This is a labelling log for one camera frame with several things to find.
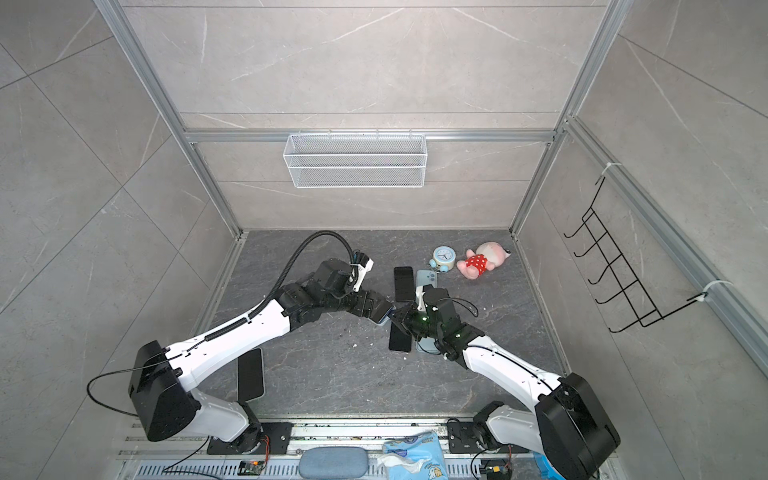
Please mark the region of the light blue phone case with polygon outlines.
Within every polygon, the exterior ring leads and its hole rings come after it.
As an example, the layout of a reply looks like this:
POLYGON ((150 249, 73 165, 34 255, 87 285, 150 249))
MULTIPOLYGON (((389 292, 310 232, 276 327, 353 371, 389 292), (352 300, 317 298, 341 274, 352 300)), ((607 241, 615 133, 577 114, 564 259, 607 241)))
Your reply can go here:
POLYGON ((424 337, 417 341, 417 346, 420 351, 429 355, 440 355, 440 350, 435 344, 433 338, 424 337))
POLYGON ((431 286, 438 287, 438 273, 434 270, 418 270, 415 277, 417 287, 431 286))

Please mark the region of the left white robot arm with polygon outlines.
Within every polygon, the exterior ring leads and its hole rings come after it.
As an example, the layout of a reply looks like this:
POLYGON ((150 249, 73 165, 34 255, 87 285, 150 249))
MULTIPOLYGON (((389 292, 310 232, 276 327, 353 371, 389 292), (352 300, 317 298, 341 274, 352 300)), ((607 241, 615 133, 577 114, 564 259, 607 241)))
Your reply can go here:
POLYGON ((128 394, 146 438, 160 442, 177 435, 202 435, 237 452, 255 448, 261 424, 243 402, 200 391, 200 384, 220 368, 324 313, 347 312, 381 324, 393 310, 386 296, 362 283, 373 262, 350 265, 322 262, 299 282, 279 287, 252 309, 188 340, 163 347, 152 341, 135 360, 128 394))

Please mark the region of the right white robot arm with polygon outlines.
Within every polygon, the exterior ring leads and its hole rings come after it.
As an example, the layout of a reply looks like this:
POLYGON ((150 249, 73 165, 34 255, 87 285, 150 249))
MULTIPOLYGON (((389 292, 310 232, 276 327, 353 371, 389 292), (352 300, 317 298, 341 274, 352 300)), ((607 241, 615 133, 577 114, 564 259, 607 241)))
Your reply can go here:
POLYGON ((426 287, 420 302, 398 308, 392 320, 412 338, 432 340, 445 359, 486 377, 525 406, 500 404, 477 416, 486 448, 512 444, 543 455, 565 479, 597 479, 621 438, 591 385, 574 372, 548 372, 508 352, 461 320, 459 303, 444 288, 426 287))

